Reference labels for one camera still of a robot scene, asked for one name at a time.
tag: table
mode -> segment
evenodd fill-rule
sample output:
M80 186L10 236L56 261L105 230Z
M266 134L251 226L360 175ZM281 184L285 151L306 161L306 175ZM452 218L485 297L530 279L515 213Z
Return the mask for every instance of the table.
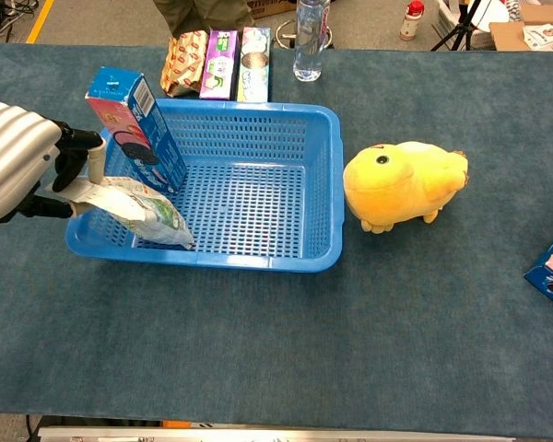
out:
M164 50L0 44L0 100L98 130L99 66ZM345 162L368 145L464 150L433 225L347 212L318 274L81 259L65 221L0 226L0 412L553 436L553 303L523 272L553 239L553 53L328 51L314 84L275 51L272 100L319 103Z

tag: yellow plush toy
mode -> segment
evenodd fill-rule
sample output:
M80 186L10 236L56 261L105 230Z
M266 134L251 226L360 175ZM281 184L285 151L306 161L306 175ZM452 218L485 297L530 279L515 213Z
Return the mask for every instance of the yellow plush toy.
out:
M467 179L463 152L410 141L360 151L344 169L344 192L362 229L382 233L415 216L431 223Z

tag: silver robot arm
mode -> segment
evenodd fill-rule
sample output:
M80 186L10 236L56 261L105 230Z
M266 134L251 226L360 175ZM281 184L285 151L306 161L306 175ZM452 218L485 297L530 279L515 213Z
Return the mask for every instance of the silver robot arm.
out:
M54 164L59 192L82 171L100 183L105 142L95 132L70 128L17 106L0 103L0 224L16 213L68 218L84 207L35 195L40 179Z

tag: pants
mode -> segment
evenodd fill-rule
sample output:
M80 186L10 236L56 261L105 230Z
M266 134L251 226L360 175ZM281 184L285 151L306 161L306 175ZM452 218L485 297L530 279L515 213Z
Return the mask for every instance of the pants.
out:
M193 30L242 30L254 24L246 0L154 0L154 3L176 39Z

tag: floor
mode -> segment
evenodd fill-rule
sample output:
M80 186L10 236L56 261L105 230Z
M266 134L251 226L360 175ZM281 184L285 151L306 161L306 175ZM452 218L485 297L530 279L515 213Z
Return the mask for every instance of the floor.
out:
M338 49L385 49L428 51L439 39L431 23L438 15L437 0L423 0L426 11L413 41L398 37L407 0L337 0L332 4L330 27ZM151 0L99 0L78 2L54 0L42 27L35 26L39 11L52 0L39 0L35 17L24 17L15 26L10 41L25 42L29 35L37 44L98 44L166 46L169 32ZM542 3L553 3L553 0ZM273 30L294 13L257 20ZM34 426L39 416L31 416ZM0 414L0 442L25 440L25 416Z

